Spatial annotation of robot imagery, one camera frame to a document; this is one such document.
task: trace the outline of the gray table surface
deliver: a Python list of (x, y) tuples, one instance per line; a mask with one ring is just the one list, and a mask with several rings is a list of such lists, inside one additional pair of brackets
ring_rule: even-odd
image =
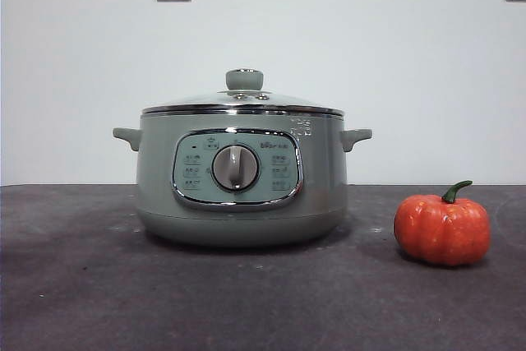
[(2, 350), (526, 349), (526, 186), (473, 186), (492, 245), (455, 269), (408, 259), (398, 204), (444, 187), (349, 186), (324, 238), (271, 249), (172, 244), (135, 187), (3, 187)]

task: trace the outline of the chrome trim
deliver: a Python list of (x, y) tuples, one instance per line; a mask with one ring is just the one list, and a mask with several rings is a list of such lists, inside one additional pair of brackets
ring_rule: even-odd
[[(298, 182), (293, 190), (286, 196), (280, 197), (279, 199), (274, 199), (272, 201), (255, 201), (255, 202), (236, 202), (236, 201), (223, 201), (223, 202), (210, 202), (210, 201), (201, 201), (199, 199), (194, 199), (192, 197), (186, 196), (175, 183), (175, 161), (177, 158), (177, 153), (179, 150), (179, 145), (181, 141), (188, 136), (193, 135), (205, 135), (205, 134), (214, 134), (214, 133), (256, 133), (256, 134), (266, 134), (271, 133), (277, 136), (287, 137), (290, 142), (293, 144), (294, 153), (296, 155), (296, 165), (298, 167)], [(229, 212), (239, 212), (239, 211), (260, 211), (260, 210), (271, 210), (277, 207), (287, 205), (297, 194), (302, 190), (303, 187), (303, 165), (302, 165), (302, 156), (299, 150), (299, 142), (290, 133), (282, 131), (274, 131), (270, 129), (255, 129), (255, 128), (243, 128), (243, 127), (226, 127), (220, 129), (200, 129), (188, 132), (181, 136), (175, 145), (175, 152), (173, 153), (173, 167), (172, 174), (170, 175), (170, 180), (172, 184), (173, 194), (180, 200), (181, 203), (186, 204), (195, 209), (199, 210), (208, 210), (208, 211), (229, 211)]]
[(142, 110), (142, 117), (157, 117), (163, 115), (196, 115), (196, 114), (263, 114), (263, 115), (294, 115), (302, 117), (326, 117), (343, 119), (344, 112), (334, 109), (322, 109), (304, 106), (269, 106), (265, 104), (249, 104), (223, 106), (215, 104), (194, 104), (190, 106), (159, 106)]
[(262, 74), (262, 72), (260, 72), (259, 70), (256, 70), (256, 69), (245, 69), (245, 68), (229, 70), (229, 72), (241, 72), (241, 73), (248, 72), (248, 73), (261, 73)]

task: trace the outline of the control panel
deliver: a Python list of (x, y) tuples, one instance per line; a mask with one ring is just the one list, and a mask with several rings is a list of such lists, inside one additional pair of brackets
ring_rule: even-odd
[(173, 164), (179, 197), (216, 205), (272, 205), (302, 184), (297, 142), (286, 132), (206, 129), (179, 142)]

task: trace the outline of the artificial pumpkin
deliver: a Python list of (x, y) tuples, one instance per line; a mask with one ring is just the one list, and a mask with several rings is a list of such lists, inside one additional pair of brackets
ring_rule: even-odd
[(456, 266), (482, 259), (490, 247), (490, 224), (484, 207), (456, 199), (462, 181), (444, 196), (414, 195), (405, 199), (394, 217), (394, 236), (410, 256)]

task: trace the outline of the stainless steel rim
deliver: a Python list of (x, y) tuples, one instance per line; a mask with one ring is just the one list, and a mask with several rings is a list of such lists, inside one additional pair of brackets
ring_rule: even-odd
[(142, 115), (177, 115), (177, 114), (268, 114), (268, 115), (312, 115), (343, 117), (344, 112), (337, 109), (309, 106), (275, 106), (265, 104), (189, 104), (178, 106), (157, 106), (142, 110)]

